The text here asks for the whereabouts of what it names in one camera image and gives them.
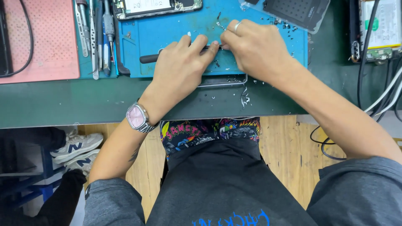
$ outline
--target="white sneaker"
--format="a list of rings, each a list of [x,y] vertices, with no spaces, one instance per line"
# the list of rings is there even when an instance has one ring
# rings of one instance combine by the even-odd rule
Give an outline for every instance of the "white sneaker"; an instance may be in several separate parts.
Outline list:
[[[69,162],[64,163],[66,167],[66,172],[73,169],[80,169],[85,176],[89,175],[89,171],[91,170],[92,164],[96,156],[98,155],[100,149],[92,150],[88,153],[79,155],[72,159]]]
[[[102,134],[90,134],[87,136],[77,135],[77,131],[71,131],[66,134],[66,145],[58,150],[50,152],[53,156],[53,162],[61,164],[74,157],[89,152],[97,148],[103,141]]]

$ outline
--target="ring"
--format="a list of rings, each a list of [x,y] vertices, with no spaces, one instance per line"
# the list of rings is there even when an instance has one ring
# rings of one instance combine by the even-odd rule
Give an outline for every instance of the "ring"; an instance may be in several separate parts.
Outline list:
[[[241,24],[242,22],[238,22],[235,26],[234,26],[234,33],[237,34],[237,27],[239,26],[239,24]]]

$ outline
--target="green desk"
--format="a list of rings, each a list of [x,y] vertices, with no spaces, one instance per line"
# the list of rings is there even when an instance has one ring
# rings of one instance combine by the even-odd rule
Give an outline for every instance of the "green desk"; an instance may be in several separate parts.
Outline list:
[[[345,1],[332,1],[319,32],[311,38],[309,70],[321,81],[357,103],[359,66],[348,61],[348,14]],[[363,107],[384,89],[386,65],[368,64],[363,80]],[[242,110],[243,86],[198,88],[165,120],[305,114],[281,91],[250,78],[250,102]],[[141,96],[149,79],[84,79],[0,85],[0,128],[120,122]]]

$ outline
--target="n logo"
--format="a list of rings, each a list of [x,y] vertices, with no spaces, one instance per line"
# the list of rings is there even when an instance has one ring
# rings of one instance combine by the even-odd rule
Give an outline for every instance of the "n logo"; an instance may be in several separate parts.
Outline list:
[[[83,166],[84,166],[84,163],[90,164],[90,163],[91,163],[91,160],[90,160],[89,158],[86,158],[85,160],[78,160],[78,161],[77,161],[77,164],[78,164],[80,167],[83,167]]]
[[[82,143],[78,143],[78,146],[76,144],[70,144],[70,146],[68,146],[68,153],[71,153],[74,150],[78,150],[82,147]]]

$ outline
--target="colorful printed shorts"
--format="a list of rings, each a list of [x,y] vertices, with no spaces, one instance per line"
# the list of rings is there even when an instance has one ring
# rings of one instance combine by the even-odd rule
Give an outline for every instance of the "colorful printed shorts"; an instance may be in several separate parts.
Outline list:
[[[259,142],[260,117],[245,120],[204,119],[161,121],[160,139],[166,157],[186,148],[219,139],[249,139]]]

